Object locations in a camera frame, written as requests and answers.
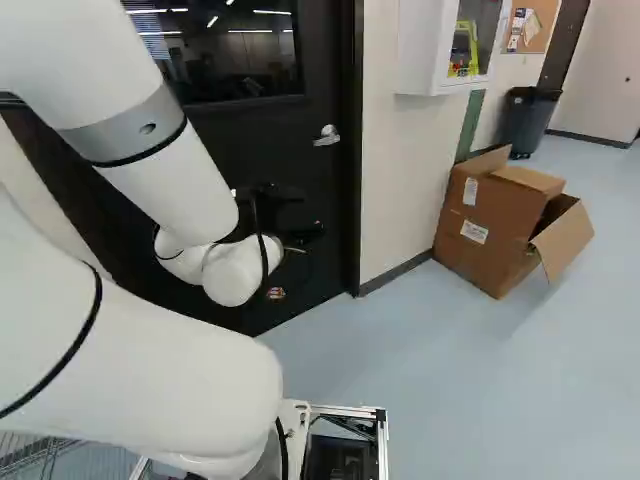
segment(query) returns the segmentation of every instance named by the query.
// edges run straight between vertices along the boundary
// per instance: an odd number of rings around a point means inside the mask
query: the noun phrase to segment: door window
[[[295,0],[122,0],[183,104],[303,93]]]
[[[487,74],[501,9],[502,0],[460,0],[449,77]]]

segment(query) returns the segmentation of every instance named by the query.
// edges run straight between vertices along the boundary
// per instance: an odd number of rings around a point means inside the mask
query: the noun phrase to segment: cabinet glass door
[[[460,0],[447,77],[488,73],[501,10],[502,0]]]

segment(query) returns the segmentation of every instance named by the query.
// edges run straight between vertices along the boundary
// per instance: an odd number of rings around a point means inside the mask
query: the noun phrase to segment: open cardboard box
[[[556,280],[593,238],[579,198],[565,180],[507,165],[511,146],[453,167],[434,257],[494,298],[505,296],[542,261]]]

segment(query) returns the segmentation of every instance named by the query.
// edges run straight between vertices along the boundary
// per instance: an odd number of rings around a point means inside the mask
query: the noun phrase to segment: trash can
[[[513,145],[511,158],[529,158],[544,135],[562,90],[515,87],[506,96],[501,143]]]

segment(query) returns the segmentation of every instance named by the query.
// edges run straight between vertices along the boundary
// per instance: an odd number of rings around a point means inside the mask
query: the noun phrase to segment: light blue floor
[[[495,301],[430,261],[265,334],[290,397],[380,405],[396,480],[640,478],[640,145],[547,137],[596,237]]]

